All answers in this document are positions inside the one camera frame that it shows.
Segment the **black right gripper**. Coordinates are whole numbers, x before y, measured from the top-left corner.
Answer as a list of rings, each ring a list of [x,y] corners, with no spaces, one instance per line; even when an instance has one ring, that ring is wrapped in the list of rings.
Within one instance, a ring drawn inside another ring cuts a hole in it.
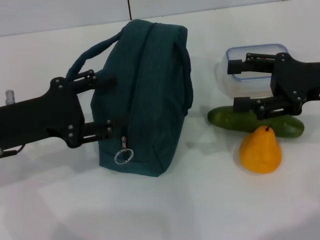
[[[235,97],[235,113],[253,112],[258,120],[285,115],[298,116],[303,104],[320,99],[320,64],[300,62],[288,53],[247,53],[245,60],[228,60],[227,74],[268,73],[272,97]]]

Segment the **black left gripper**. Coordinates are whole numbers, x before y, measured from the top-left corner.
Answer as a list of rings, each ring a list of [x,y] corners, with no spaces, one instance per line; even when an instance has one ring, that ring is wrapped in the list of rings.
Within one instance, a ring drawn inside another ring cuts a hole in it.
[[[128,117],[84,124],[77,94],[89,90],[109,91],[114,76],[98,76],[92,69],[75,76],[54,78],[42,96],[0,108],[0,147],[3,150],[57,137],[74,149],[112,139],[128,123]]]

